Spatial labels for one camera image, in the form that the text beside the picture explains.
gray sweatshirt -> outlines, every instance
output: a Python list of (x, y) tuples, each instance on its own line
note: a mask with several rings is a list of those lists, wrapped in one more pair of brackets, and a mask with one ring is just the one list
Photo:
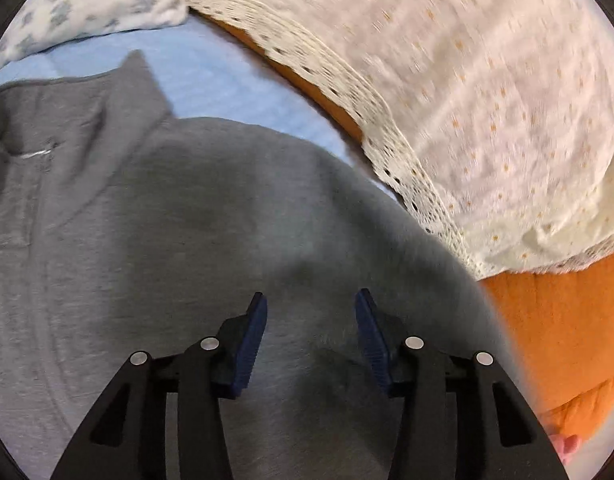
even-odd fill
[(257, 290), (269, 318), (252, 380), (222, 403), (235, 478), (384, 480), (401, 404), (359, 354), (364, 286), (411, 335), (487, 350), (517, 380), (477, 284), (324, 150), (178, 120), (139, 54), (0, 87), (0, 436), (32, 480), (133, 351), (184, 351)]

orange fabric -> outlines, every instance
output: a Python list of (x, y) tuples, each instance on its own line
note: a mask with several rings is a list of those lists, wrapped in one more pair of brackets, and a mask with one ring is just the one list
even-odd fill
[(614, 376), (614, 254), (581, 272), (481, 282), (511, 329), (541, 410)]
[[(212, 21), (263, 56), (362, 142), (358, 124), (317, 86), (266, 58), (245, 31)], [(591, 435), (614, 404), (614, 255), (582, 272), (504, 273), (482, 283), (519, 346), (545, 419), (565, 434)]]
[(614, 377), (541, 416), (550, 431), (590, 438), (614, 408)]

white lace trim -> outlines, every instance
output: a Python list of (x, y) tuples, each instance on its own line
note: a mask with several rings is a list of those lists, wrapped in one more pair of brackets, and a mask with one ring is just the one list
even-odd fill
[(576, 254), (575, 256), (572, 256), (571, 258), (558, 264), (533, 269), (532, 272), (537, 274), (545, 274), (547, 272), (564, 274), (565, 272), (572, 272), (574, 270), (584, 270), (591, 264), (594, 264), (613, 253), (614, 234), (608, 238), (605, 238), (605, 240), (599, 244), (589, 247), (583, 253)]
[(404, 200), (407, 211), (474, 275), (484, 277), (449, 212), (384, 99), (351, 66), (300, 24), (255, 0), (187, 0), (201, 14), (244, 30), (267, 57), (316, 85), (360, 126), (362, 148), (378, 177)]

blue gripper pad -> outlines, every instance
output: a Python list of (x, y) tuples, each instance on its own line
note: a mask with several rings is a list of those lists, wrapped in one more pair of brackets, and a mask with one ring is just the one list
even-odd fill
[(266, 297), (254, 294), (246, 314), (225, 320), (216, 338), (226, 349), (226, 360), (216, 365), (213, 382), (226, 388), (221, 396), (235, 399), (249, 384), (267, 320)]
[(362, 353), (369, 361), (378, 386), (389, 395), (394, 386), (392, 369), (398, 361), (399, 348), (407, 338), (407, 329), (396, 316), (381, 312), (366, 288), (356, 295), (356, 322)]

bed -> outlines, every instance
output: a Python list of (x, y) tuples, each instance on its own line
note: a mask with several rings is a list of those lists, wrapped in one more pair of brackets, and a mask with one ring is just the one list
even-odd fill
[[(23, 1), (0, 0), (0, 34)], [(597, 1), (614, 25), (614, 0)], [(359, 168), (384, 192), (394, 196), (377, 181), (357, 145), (317, 105), (230, 35), (197, 16), (179, 27), (123, 32), (63, 44), (7, 65), (0, 70), (0, 84), (20, 78), (105, 72), (118, 66), (136, 48), (145, 53), (179, 117), (228, 118), (310, 140)], [(229, 99), (212, 99), (216, 89), (221, 97)], [(606, 427), (585, 444), (568, 472), (576, 480), (594, 478), (596, 473), (599, 480), (614, 478), (614, 413)]]

